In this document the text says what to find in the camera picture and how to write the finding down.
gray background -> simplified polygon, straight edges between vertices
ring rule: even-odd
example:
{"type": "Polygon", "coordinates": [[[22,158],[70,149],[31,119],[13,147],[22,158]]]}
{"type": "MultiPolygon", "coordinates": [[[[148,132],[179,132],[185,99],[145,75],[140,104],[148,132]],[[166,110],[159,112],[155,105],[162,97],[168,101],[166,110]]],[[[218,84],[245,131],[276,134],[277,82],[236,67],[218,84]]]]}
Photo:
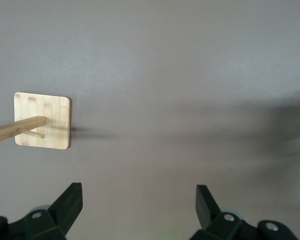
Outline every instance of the gray background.
{"type": "Polygon", "coordinates": [[[15,92],[71,98],[71,145],[0,142],[10,222],[82,182],[69,240],[187,240],[206,184],[300,239],[300,134],[278,141],[300,120],[300,0],[0,0],[0,125],[15,92]]]}

light wood object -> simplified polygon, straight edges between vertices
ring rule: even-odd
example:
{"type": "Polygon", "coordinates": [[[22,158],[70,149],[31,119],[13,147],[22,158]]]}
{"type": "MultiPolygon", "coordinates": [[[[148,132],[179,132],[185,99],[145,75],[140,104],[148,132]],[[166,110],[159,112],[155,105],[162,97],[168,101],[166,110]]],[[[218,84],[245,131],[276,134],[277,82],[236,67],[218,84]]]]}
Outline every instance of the light wood object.
{"type": "Polygon", "coordinates": [[[46,124],[47,118],[45,116],[34,116],[13,123],[8,123],[0,126],[0,141],[12,138],[21,134],[23,131],[32,133],[29,130],[36,129],[46,124]]]}
{"type": "Polygon", "coordinates": [[[14,120],[46,117],[46,124],[34,131],[19,126],[15,142],[22,146],[67,149],[70,145],[71,101],[64,96],[51,96],[16,92],[14,94],[14,120]]]}

wooden peg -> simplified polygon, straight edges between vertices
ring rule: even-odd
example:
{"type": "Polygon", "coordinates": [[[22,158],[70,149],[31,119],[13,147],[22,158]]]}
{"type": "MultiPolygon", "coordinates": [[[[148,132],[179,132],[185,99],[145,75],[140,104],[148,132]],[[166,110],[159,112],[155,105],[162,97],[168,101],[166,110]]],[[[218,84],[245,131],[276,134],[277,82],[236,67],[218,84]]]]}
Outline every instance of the wooden peg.
{"type": "Polygon", "coordinates": [[[33,116],[13,123],[0,126],[0,141],[12,138],[21,134],[18,129],[32,130],[46,124],[45,116],[33,116]]]}
{"type": "Polygon", "coordinates": [[[18,128],[17,131],[21,134],[27,134],[27,135],[30,135],[30,136],[33,136],[33,137],[36,137],[39,139],[44,139],[46,137],[44,134],[34,132],[34,131],[28,131],[23,128],[18,128]]]}

